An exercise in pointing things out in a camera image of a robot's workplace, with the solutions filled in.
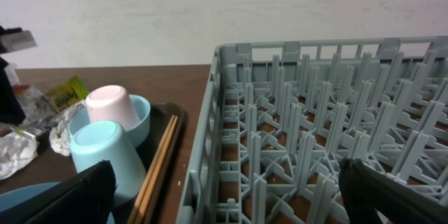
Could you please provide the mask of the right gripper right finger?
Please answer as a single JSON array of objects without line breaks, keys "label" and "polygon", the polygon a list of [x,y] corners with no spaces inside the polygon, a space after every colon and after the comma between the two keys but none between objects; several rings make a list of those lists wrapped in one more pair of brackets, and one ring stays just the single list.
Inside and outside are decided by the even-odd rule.
[{"label": "right gripper right finger", "polygon": [[359,159],[344,158],[339,190],[349,222],[381,223],[381,212],[394,224],[447,224],[447,207],[379,174]]}]

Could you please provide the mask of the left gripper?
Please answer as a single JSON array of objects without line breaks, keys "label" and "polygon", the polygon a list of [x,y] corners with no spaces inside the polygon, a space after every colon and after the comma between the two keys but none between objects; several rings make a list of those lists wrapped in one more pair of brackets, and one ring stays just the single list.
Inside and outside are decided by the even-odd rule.
[{"label": "left gripper", "polygon": [[[1,27],[1,55],[37,46],[32,33],[20,27]],[[25,119],[25,113],[15,97],[12,85],[7,77],[8,62],[1,57],[1,123],[19,125]]]}]

